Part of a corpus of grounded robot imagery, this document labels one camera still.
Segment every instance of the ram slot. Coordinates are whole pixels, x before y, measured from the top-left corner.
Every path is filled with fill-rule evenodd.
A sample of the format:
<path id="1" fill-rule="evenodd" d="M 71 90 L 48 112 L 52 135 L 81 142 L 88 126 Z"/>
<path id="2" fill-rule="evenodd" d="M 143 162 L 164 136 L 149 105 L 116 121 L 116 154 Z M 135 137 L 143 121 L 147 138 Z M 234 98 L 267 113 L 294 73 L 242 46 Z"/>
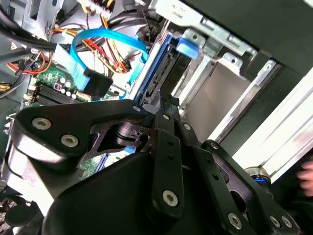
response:
<path id="1" fill-rule="evenodd" d="M 45 96 L 46 98 L 58 104 L 81 103 L 79 100 L 68 97 L 65 94 L 62 94 L 44 84 L 40 84 L 37 87 L 36 95 L 40 95 L 41 97 Z"/>

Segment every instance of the orange wire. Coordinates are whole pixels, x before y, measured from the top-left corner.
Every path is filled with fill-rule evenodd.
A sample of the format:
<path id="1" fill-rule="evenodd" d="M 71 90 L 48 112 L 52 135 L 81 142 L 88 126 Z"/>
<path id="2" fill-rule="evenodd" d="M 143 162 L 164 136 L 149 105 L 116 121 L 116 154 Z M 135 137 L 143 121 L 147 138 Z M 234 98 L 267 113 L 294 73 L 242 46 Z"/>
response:
<path id="1" fill-rule="evenodd" d="M 46 66 L 43 70 L 41 70 L 41 71 L 39 71 L 39 69 L 34 70 L 34 71 L 24 70 L 23 73 L 24 73 L 24 74 L 25 74 L 25 73 L 30 73 L 30 74 L 32 74 L 32 75 L 34 75 L 34 74 L 40 74 L 40 73 L 46 72 L 46 71 L 48 70 L 48 68 L 50 67 L 51 64 L 52 64 L 52 53 L 49 54 L 49 63 L 47 64 L 47 66 Z M 14 64 L 12 64 L 12 63 L 7 63 L 6 65 L 7 65 L 8 67 L 10 67 L 11 69 L 15 70 L 15 72 L 19 69 L 18 66 L 14 65 Z"/>

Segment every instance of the green circuit board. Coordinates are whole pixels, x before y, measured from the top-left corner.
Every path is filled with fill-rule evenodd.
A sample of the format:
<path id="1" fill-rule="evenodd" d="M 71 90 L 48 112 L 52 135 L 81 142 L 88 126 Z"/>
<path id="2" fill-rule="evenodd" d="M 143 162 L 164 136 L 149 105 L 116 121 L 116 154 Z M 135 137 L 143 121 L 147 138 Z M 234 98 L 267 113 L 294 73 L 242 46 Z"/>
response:
<path id="1" fill-rule="evenodd" d="M 83 161 L 79 166 L 79 168 L 84 171 L 84 174 L 82 175 L 80 180 L 84 180 L 88 178 L 89 176 L 93 175 L 102 158 L 103 156 L 100 155 L 100 156 L 88 159 L 86 161 Z"/>
<path id="2" fill-rule="evenodd" d="M 71 86 L 68 87 L 69 89 L 74 89 L 77 90 L 76 87 L 74 86 L 74 80 L 73 78 L 67 74 L 64 73 L 54 67 L 49 67 L 46 72 L 43 72 L 41 74 L 37 75 L 37 80 L 52 87 L 54 86 L 55 83 L 60 83 L 61 84 L 61 78 L 65 79 L 65 82 L 70 82 Z"/>

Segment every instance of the blue component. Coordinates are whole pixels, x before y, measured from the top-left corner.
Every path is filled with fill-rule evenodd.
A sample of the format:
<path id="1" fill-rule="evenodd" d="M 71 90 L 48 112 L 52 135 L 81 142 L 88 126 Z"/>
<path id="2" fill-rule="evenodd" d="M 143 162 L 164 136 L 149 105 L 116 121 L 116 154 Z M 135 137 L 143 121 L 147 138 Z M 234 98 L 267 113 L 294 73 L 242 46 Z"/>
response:
<path id="1" fill-rule="evenodd" d="M 83 67 L 83 69 L 86 69 L 87 66 L 82 61 L 82 59 L 78 56 L 75 47 L 78 43 L 82 42 L 83 40 L 85 40 L 87 38 L 91 38 L 91 37 L 98 37 L 98 38 L 104 37 L 104 38 L 109 38 L 109 39 L 113 39 L 113 40 L 117 40 L 119 42 L 125 43 L 125 44 L 127 44 L 131 47 L 134 47 L 134 48 L 136 48 L 142 52 L 142 55 L 140 58 L 141 63 L 144 64 L 148 59 L 148 52 L 146 50 L 146 45 L 144 43 L 142 43 L 142 42 L 140 42 L 134 38 L 131 38 L 127 35 L 124 35 L 124 34 L 121 34 L 118 32 L 114 32 L 114 31 L 109 30 L 109 29 L 95 28 L 95 29 L 89 29 L 89 30 L 82 31 L 79 34 L 77 34 L 74 37 L 72 45 L 70 47 L 70 51 L 69 51 L 70 55 Z M 132 76 L 133 80 L 135 80 L 137 78 L 139 72 L 137 71 L 137 74 L 133 73 L 133 76 Z M 73 76 L 73 77 L 74 77 L 75 85 L 80 90 L 83 90 L 89 82 L 89 80 L 86 76 L 85 77 Z"/>
<path id="2" fill-rule="evenodd" d="M 129 154 L 132 154 L 132 153 L 134 153 L 136 151 L 136 147 L 134 147 L 134 146 L 127 146 L 126 148 L 125 148 L 125 152 L 127 152 L 127 153 L 129 153 Z"/>
<path id="3" fill-rule="evenodd" d="M 143 83 L 141 84 L 138 93 L 136 94 L 134 101 L 135 102 L 139 102 L 142 98 L 142 95 L 144 93 L 144 91 L 147 89 L 147 86 L 149 85 L 149 83 L 151 82 L 151 79 L 153 78 L 153 75 L 155 74 L 155 72 L 157 71 L 157 69 L 159 68 L 162 58 L 164 57 L 164 54 L 168 48 L 168 45 L 170 44 L 171 40 L 172 40 L 172 36 L 168 35 L 163 43 L 163 45 L 161 46 L 155 60 L 153 61 L 149 71 L 147 72 L 146 78 L 143 81 Z"/>
<path id="4" fill-rule="evenodd" d="M 195 59 L 199 54 L 199 47 L 184 38 L 179 39 L 176 50 L 191 59 Z"/>
<path id="5" fill-rule="evenodd" d="M 140 72 L 142 71 L 143 67 L 144 67 L 144 63 L 142 63 L 141 61 L 138 62 L 135 70 L 133 71 L 133 74 L 131 76 L 131 78 L 128 81 L 128 84 L 131 85 L 133 82 L 135 82 L 136 78 L 138 77 L 138 75 L 140 74 Z"/>
<path id="6" fill-rule="evenodd" d="M 263 183 L 267 183 L 267 180 L 262 180 L 262 179 L 254 179 L 255 182 L 263 182 Z"/>
<path id="7" fill-rule="evenodd" d="M 108 153 L 105 153 L 105 154 L 102 155 L 102 158 L 101 158 L 101 160 L 100 160 L 100 162 L 99 162 L 99 164 L 98 164 L 98 166 L 96 168 L 95 173 L 101 171 L 104 168 L 104 164 L 106 163 L 108 157 L 109 157 Z"/>

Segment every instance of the wire bundle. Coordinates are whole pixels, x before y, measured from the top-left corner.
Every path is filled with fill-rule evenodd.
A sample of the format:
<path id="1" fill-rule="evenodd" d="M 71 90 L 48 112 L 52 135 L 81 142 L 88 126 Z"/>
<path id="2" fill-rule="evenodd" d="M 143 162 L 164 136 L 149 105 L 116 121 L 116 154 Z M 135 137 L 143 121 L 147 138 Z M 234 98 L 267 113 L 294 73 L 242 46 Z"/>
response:
<path id="1" fill-rule="evenodd" d="M 41 57 L 43 59 L 42 65 L 39 68 L 35 69 L 35 70 L 24 70 L 23 71 L 24 74 L 28 74 L 29 73 L 31 75 L 35 75 L 35 74 L 40 74 L 40 73 L 46 72 L 48 70 L 48 68 L 52 64 L 52 53 L 50 53 L 50 55 L 49 55 L 49 62 L 48 62 L 46 67 L 45 67 L 45 55 L 42 52 L 40 52 L 40 55 L 41 55 Z M 14 65 L 13 63 L 7 63 L 6 65 L 14 73 L 16 73 L 19 70 L 19 67 Z"/>
<path id="2" fill-rule="evenodd" d="M 56 22 L 56 28 L 52 30 L 52 36 L 58 33 L 66 33 L 75 37 L 78 32 L 85 30 L 85 27 L 83 25 L 77 23 L 71 24 L 78 26 L 78 28 L 65 28 L 69 24 L 59 27 L 59 25 L 63 24 L 73 14 L 75 14 L 79 10 L 79 7 L 79 4 L 76 4 L 72 10 L 70 10 L 62 19 Z M 149 15 L 145 16 L 144 12 L 122 12 L 108 21 L 104 16 L 100 15 L 100 17 L 102 27 L 104 27 L 105 29 L 111 29 L 113 31 L 121 30 L 123 28 L 131 26 L 145 26 L 147 24 L 155 27 L 156 29 L 159 28 L 159 24 L 156 19 L 150 17 Z M 13 84 L 0 83 L 0 98 L 2 98 L 5 95 L 8 95 L 12 91 L 14 91 L 20 84 L 22 84 L 28 74 L 37 75 L 46 72 L 52 64 L 52 53 L 55 51 L 57 44 L 36 38 L 29 32 L 22 29 L 14 20 L 12 20 L 7 15 L 1 5 L 0 35 L 9 38 L 10 40 L 17 41 L 23 45 L 26 45 L 29 48 L 37 49 L 39 51 L 38 54 L 34 54 L 29 60 L 27 60 L 24 66 L 21 67 L 21 69 L 16 63 L 6 64 L 10 68 L 10 70 L 12 70 L 15 74 L 20 74 L 20 76 Z M 106 44 L 106 49 L 109 51 L 109 53 L 106 53 L 105 49 L 102 47 L 104 44 Z M 127 63 L 127 61 L 130 58 L 140 54 L 138 53 L 124 59 L 120 55 L 115 42 L 111 39 L 102 37 L 91 37 L 83 40 L 81 43 L 76 45 L 76 51 L 92 52 L 105 65 L 105 75 L 109 75 L 112 73 L 129 72 L 130 65 Z M 49 52 L 48 62 L 45 59 L 44 52 Z M 38 60 L 39 56 L 42 57 L 42 64 L 38 68 L 32 69 L 34 62 Z"/>
<path id="3" fill-rule="evenodd" d="M 36 59 L 37 55 L 33 55 L 25 65 L 25 70 L 29 70 L 31 66 L 34 64 L 34 61 Z M 23 82 L 25 81 L 27 77 L 27 73 L 22 73 L 19 75 L 18 79 L 8 88 L 3 91 L 0 90 L 0 99 L 7 96 L 8 94 L 12 93 L 16 88 L 18 88 Z"/>

